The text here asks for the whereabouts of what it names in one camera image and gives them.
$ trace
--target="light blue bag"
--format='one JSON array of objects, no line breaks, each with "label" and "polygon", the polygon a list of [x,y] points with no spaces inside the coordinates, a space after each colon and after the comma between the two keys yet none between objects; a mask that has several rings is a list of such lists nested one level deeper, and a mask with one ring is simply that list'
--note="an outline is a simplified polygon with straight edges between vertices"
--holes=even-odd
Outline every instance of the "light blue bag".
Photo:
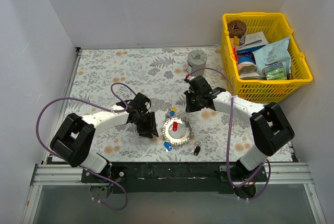
[{"label": "light blue bag", "polygon": [[278,62],[282,62],[287,74],[291,73],[291,56],[288,52],[289,41],[290,37],[286,37],[253,52],[260,73],[264,72],[264,68]]}]

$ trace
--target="floral tablecloth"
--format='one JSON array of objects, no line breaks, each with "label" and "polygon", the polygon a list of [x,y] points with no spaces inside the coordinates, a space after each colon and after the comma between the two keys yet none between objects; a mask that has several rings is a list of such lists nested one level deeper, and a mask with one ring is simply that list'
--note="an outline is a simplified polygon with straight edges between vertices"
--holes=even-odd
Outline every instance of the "floral tablecloth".
[{"label": "floral tablecloth", "polygon": [[[135,92],[142,92],[151,99],[152,110],[160,137],[148,139],[136,134],[132,124],[117,126],[94,137],[92,149],[110,161],[226,161],[226,140],[229,115],[203,109],[185,113],[184,91],[188,85],[183,81],[188,53],[201,49],[208,55],[207,66],[223,70],[219,48],[162,48],[162,49],[112,49],[83,50],[71,90],[71,96],[89,100],[104,107],[111,107],[117,99],[110,92],[113,82],[124,82]],[[207,81],[214,88],[226,88],[223,78],[216,72],[206,70]],[[122,86],[115,92],[124,99],[133,94]],[[166,152],[163,147],[161,127],[165,114],[171,107],[177,114],[188,117],[195,137],[183,147]],[[76,101],[67,103],[66,115],[98,112],[99,109]],[[254,143],[251,128],[242,121],[233,121],[230,160],[236,161]],[[198,156],[192,150],[200,146]],[[291,161],[288,146],[284,146],[270,158],[272,161]]]}]

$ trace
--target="yellow plastic crate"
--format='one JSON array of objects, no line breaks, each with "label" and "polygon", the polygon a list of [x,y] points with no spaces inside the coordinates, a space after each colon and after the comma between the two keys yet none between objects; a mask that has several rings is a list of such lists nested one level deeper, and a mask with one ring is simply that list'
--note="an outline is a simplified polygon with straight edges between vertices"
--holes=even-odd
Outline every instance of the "yellow plastic crate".
[{"label": "yellow plastic crate", "polygon": [[[232,52],[228,23],[239,19],[246,23],[247,34],[263,31],[269,43],[290,36],[288,51],[291,55],[291,80],[241,80]],[[303,84],[312,81],[312,74],[305,62],[305,55],[299,51],[293,38],[293,30],[282,13],[239,13],[224,14],[221,54],[227,76],[231,80],[235,94],[252,102],[279,102]]]}]

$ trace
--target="white wall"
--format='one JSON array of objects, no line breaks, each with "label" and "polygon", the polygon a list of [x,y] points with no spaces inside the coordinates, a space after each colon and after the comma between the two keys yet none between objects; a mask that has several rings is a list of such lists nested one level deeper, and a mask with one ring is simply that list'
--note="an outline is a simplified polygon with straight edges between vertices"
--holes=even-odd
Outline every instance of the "white wall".
[{"label": "white wall", "polygon": [[286,0],[281,11],[314,77],[282,106],[296,133],[294,150],[309,163],[325,217],[334,223],[334,0]]},{"label": "white wall", "polygon": [[221,16],[279,11],[284,0],[50,0],[75,46],[214,45]]},{"label": "white wall", "polygon": [[[62,95],[75,49],[49,0],[0,0],[0,223],[20,223],[35,163],[41,108]],[[57,107],[43,118],[45,140]]]}]

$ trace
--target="gray cylinder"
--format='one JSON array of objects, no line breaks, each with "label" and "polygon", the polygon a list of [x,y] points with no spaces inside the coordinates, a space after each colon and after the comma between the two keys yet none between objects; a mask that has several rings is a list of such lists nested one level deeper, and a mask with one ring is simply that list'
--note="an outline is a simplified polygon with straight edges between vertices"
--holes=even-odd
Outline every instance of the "gray cylinder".
[{"label": "gray cylinder", "polygon": [[[187,71],[190,74],[191,72],[205,67],[207,63],[207,54],[203,52],[202,50],[193,50],[188,54],[188,67]],[[198,76],[198,75],[203,75],[204,74],[204,69],[196,71],[192,74],[192,76]]]}]

